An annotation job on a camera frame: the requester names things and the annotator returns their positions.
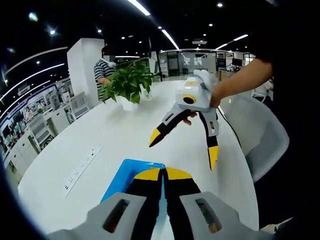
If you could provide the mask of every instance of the gray gripper housing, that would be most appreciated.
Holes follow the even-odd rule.
[[[194,240],[269,240],[273,235],[254,231],[239,221],[236,210],[224,203],[211,192],[201,192],[180,197],[188,215]],[[117,192],[100,203],[88,214],[86,221],[71,230],[58,230],[50,233],[51,240],[130,240],[136,219],[146,197]],[[127,207],[113,233],[104,229],[108,219],[117,212],[119,205]],[[205,207],[205,216],[199,207]],[[211,233],[209,221],[217,224],[219,231]]]

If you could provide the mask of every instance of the white pot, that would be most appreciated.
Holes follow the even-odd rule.
[[[118,99],[123,107],[123,110],[125,111],[133,111],[138,108],[138,104],[133,103],[131,101],[128,101],[125,97],[123,96],[118,96]]]

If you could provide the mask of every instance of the round table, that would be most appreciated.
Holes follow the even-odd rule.
[[[259,229],[253,180],[237,138],[218,113],[218,160],[209,168],[206,133],[199,117],[180,123],[149,148],[151,133],[175,102],[181,81],[155,82],[151,100],[124,111],[112,99],[72,123],[37,156],[24,174],[18,193],[30,218],[44,233],[72,229],[98,205],[124,159],[163,163],[190,173],[202,192],[210,191],[239,213],[240,221]],[[101,148],[67,197],[66,179],[92,148]]]

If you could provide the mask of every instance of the black ceiling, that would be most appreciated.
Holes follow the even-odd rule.
[[[2,75],[10,67],[37,53],[60,47],[72,47],[80,38],[101,38],[116,49],[118,55],[138,55],[148,51],[148,38],[154,50],[175,49],[158,26],[162,26],[180,49],[196,48],[193,40],[207,41],[203,48],[215,49],[233,39],[250,34],[255,18],[270,14],[273,6],[266,0],[139,0],[151,13],[145,16],[127,0],[29,0],[6,2],[2,14],[0,63]],[[34,12],[38,21],[29,20]],[[249,52],[250,37],[231,43],[223,50]],[[68,76],[68,49],[43,54],[26,61],[0,81],[0,94],[26,77],[45,68],[63,66],[31,77],[26,83],[41,84]],[[17,89],[0,103],[5,110],[17,95]]]

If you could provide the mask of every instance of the potted plant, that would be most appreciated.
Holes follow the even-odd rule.
[[[116,96],[119,96],[118,99],[121,100],[123,109],[132,110],[140,103],[141,86],[148,94],[150,93],[154,74],[140,60],[125,64],[118,64],[117,70],[108,77],[111,83],[104,84],[100,91],[105,90],[103,102],[109,98],[116,102]]]
[[[42,109],[42,108],[39,108],[38,110],[37,110],[37,113],[38,114],[42,114],[44,112],[44,110]]]

